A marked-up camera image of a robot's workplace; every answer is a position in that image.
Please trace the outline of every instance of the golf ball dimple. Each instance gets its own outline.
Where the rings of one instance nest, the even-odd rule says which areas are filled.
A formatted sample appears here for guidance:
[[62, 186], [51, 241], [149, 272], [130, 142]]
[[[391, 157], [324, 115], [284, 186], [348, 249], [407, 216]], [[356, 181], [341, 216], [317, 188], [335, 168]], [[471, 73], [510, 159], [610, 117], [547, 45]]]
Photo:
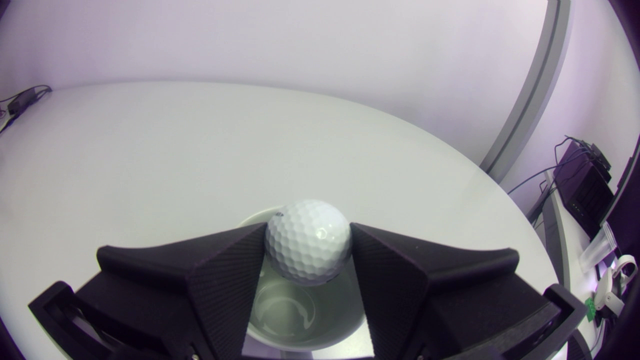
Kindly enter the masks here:
[[317, 286], [338, 276], [349, 260], [351, 229], [333, 206], [302, 200], [271, 217], [265, 246], [278, 274], [301, 286]]

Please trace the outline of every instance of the white golf ball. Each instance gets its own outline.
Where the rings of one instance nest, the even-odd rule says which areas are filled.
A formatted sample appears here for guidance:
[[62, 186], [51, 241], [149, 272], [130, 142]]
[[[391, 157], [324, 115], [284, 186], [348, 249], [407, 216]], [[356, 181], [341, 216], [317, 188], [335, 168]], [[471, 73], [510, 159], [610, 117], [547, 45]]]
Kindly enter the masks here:
[[265, 245], [278, 274], [301, 286], [316, 286], [338, 276], [349, 260], [351, 229], [333, 206], [302, 200], [271, 217]]

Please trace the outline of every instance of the gray vertical pole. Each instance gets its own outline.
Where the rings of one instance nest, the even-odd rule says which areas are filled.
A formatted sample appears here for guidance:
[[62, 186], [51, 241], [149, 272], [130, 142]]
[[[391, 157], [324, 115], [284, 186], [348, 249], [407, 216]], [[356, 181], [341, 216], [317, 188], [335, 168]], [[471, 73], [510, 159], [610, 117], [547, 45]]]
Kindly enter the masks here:
[[570, 0], [548, 0], [540, 42], [520, 95], [480, 164], [498, 183], [529, 141], [556, 85], [569, 40], [570, 5]]

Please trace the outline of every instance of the electronic device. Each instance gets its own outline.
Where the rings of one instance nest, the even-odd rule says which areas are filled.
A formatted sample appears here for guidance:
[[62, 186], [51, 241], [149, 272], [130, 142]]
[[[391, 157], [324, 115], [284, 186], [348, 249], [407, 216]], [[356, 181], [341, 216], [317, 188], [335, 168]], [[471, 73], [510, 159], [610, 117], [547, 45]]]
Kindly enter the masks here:
[[[75, 293], [56, 282], [29, 308], [73, 359], [246, 359], [266, 223], [145, 249], [103, 247]], [[585, 305], [540, 295], [512, 249], [465, 250], [351, 223], [353, 261], [377, 360], [546, 359]]]
[[611, 166], [595, 145], [573, 140], [554, 170], [563, 204], [583, 230], [593, 238], [600, 230], [613, 200], [607, 184]]

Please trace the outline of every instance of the black cable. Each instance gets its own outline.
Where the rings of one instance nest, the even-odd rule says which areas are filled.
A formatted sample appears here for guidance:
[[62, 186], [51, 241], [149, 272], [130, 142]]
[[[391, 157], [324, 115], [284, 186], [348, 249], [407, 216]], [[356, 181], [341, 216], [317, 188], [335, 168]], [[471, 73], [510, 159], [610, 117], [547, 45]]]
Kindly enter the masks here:
[[[27, 92], [27, 91], [29, 91], [29, 90], [31, 90], [31, 89], [35, 89], [35, 88], [43, 87], [43, 86], [45, 87], [43, 90], [39, 90], [38, 92], [36, 92], [36, 93], [35, 93], [35, 95], [34, 95], [35, 100], [34, 100], [31, 104], [29, 104], [29, 106], [31, 106], [31, 105], [35, 104], [36, 102], [38, 102], [38, 101], [39, 101], [39, 100], [40, 100], [40, 99], [41, 99], [41, 98], [42, 98], [46, 93], [52, 92], [52, 91], [53, 91], [53, 89], [52, 89], [49, 85], [37, 85], [37, 86], [33, 86], [33, 87], [31, 87], [31, 88], [28, 88], [27, 90], [25, 90], [25, 91], [23, 91], [23, 92], [21, 92], [21, 93], [17, 94], [17, 95], [16, 95], [16, 96], [14, 96], [14, 97], [18, 97], [18, 96], [20, 96], [21, 94], [23, 94], [24, 92]], [[10, 127], [10, 126], [11, 126], [11, 125], [16, 121], [16, 119], [18, 119], [18, 118], [20, 117], [20, 115], [22, 115], [22, 112], [18, 112], [18, 113], [16, 113], [12, 118], [10, 118], [10, 119], [9, 119], [9, 120], [4, 124], [4, 126], [2, 127], [2, 129], [0, 129], [0, 134], [2, 134], [2, 133], [4, 132], [4, 130], [7, 130], [7, 129], [8, 129], [8, 128], [9, 128], [9, 127]]]
[[544, 183], [546, 183], [546, 182], [547, 182], [547, 180], [542, 180], [542, 181], [540, 182], [540, 184], [538, 184], [538, 188], [540, 189], [540, 195], [542, 195], [542, 193], [543, 193], [543, 192], [545, 192], [545, 190], [547, 189], [547, 187], [546, 187], [546, 186], [545, 186], [545, 188], [544, 188], [544, 189], [542, 188], [542, 184], [544, 184]]
[[596, 341], [594, 341], [593, 347], [591, 349], [589, 349], [589, 353], [592, 353], [594, 351], [594, 349], [596, 349], [596, 347], [598, 346], [598, 342], [600, 341], [600, 338], [602, 337], [602, 334], [604, 333], [604, 327], [606, 325], [606, 320], [607, 319], [603, 319], [602, 320], [602, 324], [600, 324], [600, 330], [598, 331], [598, 336], [596, 337]]
[[[576, 157], [572, 158], [572, 156], [573, 156], [576, 152], [579, 152], [579, 151], [580, 151], [581, 153], [580, 153], [580, 154], [578, 154], [578, 156], [576, 156]], [[563, 161], [562, 163], [560, 163], [560, 164], [558, 164], [558, 165], [554, 165], [554, 166], [552, 166], [552, 167], [548, 167], [548, 168], [546, 168], [546, 169], [544, 169], [544, 170], [540, 170], [539, 172], [537, 172], [537, 173], [533, 174], [532, 176], [529, 176], [525, 181], [522, 181], [522, 182], [521, 182], [520, 184], [518, 184], [516, 187], [514, 187], [513, 189], [511, 189], [510, 191], [508, 191], [507, 195], [510, 195], [512, 192], [514, 192], [514, 190], [516, 190], [517, 188], [521, 187], [521, 186], [522, 186], [523, 184], [525, 184], [527, 181], [529, 181], [529, 180], [533, 179], [534, 177], [536, 177], [536, 176], [538, 176], [538, 175], [542, 174], [543, 172], [545, 172], [545, 171], [547, 171], [547, 170], [551, 170], [551, 169], [553, 169], [553, 168], [557, 168], [557, 167], [563, 166], [564, 164], [567, 164], [567, 163], [569, 163], [569, 162], [571, 162], [571, 161], [573, 161], [573, 160], [579, 159], [579, 158], [580, 158], [580, 155], [585, 154], [585, 153], [587, 153], [587, 152], [589, 152], [589, 150], [582, 149], [582, 148], [575, 150], [574, 152], [572, 152], [572, 153], [571, 153], [571, 155], [569, 155], [569, 159], [567, 159], [566, 161]]]
[[45, 88], [46, 88], [46, 90], [48, 90], [48, 92], [52, 92], [52, 91], [53, 91], [53, 89], [52, 89], [49, 85], [36, 85], [36, 86], [32, 86], [32, 87], [30, 87], [30, 88], [28, 88], [28, 89], [25, 89], [25, 90], [23, 90], [23, 91], [21, 91], [21, 92], [19, 92], [19, 93], [15, 94], [14, 96], [7, 97], [5, 100], [0, 100], [0, 102], [5, 102], [5, 101], [13, 100], [13, 99], [15, 99], [16, 97], [18, 97], [18, 96], [20, 96], [20, 95], [22, 95], [22, 94], [26, 93], [27, 91], [29, 91], [29, 90], [31, 90], [31, 89], [42, 88], [42, 87], [45, 87]]

